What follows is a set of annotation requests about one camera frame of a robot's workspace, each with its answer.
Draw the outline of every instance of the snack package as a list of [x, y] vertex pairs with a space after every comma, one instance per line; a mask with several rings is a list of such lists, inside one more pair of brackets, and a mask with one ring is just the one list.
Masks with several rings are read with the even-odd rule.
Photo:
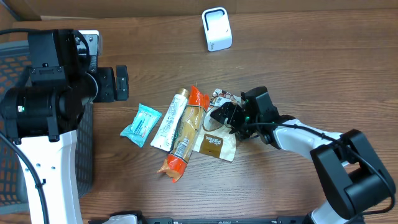
[[193, 150], [232, 162], [236, 152], [235, 134], [230, 134], [231, 128], [214, 120], [210, 114], [226, 102], [240, 105], [241, 98], [227, 91], [216, 89], [210, 100], [205, 120], [199, 130]]
[[160, 124], [159, 130], [157, 130], [155, 138], [150, 142], [151, 146], [163, 149], [166, 152], [172, 150], [175, 129], [187, 106], [188, 97], [189, 91], [184, 88], [179, 89], [174, 95], [172, 103], [163, 118], [162, 124]]
[[152, 128], [162, 116], [162, 113], [148, 106], [139, 104], [138, 112], [132, 124], [120, 133], [142, 147]]
[[192, 146], [200, 129], [210, 100], [208, 95], [202, 95], [200, 91], [192, 86], [191, 95], [188, 99], [187, 108], [180, 120], [179, 129], [176, 130], [173, 150], [165, 159], [159, 172], [165, 172], [172, 177], [173, 183], [178, 181], [187, 167]]

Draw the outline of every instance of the plastic crate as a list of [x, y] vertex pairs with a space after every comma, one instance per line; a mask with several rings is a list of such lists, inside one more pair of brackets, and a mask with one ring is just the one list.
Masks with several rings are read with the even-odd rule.
[[[27, 41], [0, 44], [0, 100], [31, 65]], [[4, 121], [0, 118], [0, 130]], [[87, 104], [77, 130], [76, 182], [79, 197], [93, 185], [93, 105]], [[0, 215], [29, 211], [25, 178], [16, 154], [0, 140]]]

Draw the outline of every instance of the blue packet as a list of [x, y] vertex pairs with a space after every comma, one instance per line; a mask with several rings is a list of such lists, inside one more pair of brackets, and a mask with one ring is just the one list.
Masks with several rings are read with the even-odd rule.
[[132, 124], [120, 133], [142, 147], [152, 128], [162, 116], [162, 113], [148, 106], [139, 104], [138, 112]]

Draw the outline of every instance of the sausage package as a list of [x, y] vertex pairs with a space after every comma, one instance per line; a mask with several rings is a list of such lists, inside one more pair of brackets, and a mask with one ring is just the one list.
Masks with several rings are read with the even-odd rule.
[[157, 171], [158, 173], [165, 172], [169, 177], [173, 178], [173, 183], [176, 183], [181, 178], [187, 167], [193, 145], [203, 124], [209, 104], [209, 96], [202, 95], [195, 86], [192, 86], [187, 108], [175, 132], [173, 149], [160, 170]]

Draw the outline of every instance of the wooden tabletop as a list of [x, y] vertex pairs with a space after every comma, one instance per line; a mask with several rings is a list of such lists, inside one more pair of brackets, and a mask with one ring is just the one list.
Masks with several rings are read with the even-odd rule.
[[[121, 210], [173, 218], [305, 215], [324, 202], [312, 162], [260, 140], [241, 143], [233, 162], [194, 152], [176, 184], [156, 174], [167, 155], [149, 144], [160, 122], [143, 148], [119, 133], [132, 123], [139, 103], [164, 115], [177, 89], [190, 85], [207, 94], [265, 85], [281, 114], [325, 131], [359, 129], [397, 182], [398, 10], [229, 19], [232, 47], [213, 53], [206, 49], [200, 16], [14, 23], [98, 29], [104, 39], [99, 66], [127, 65], [129, 100], [95, 104], [95, 182], [80, 200], [86, 222]], [[15, 34], [11, 40], [24, 38]], [[0, 220], [30, 222], [28, 213]], [[398, 223], [398, 209], [366, 221]]]

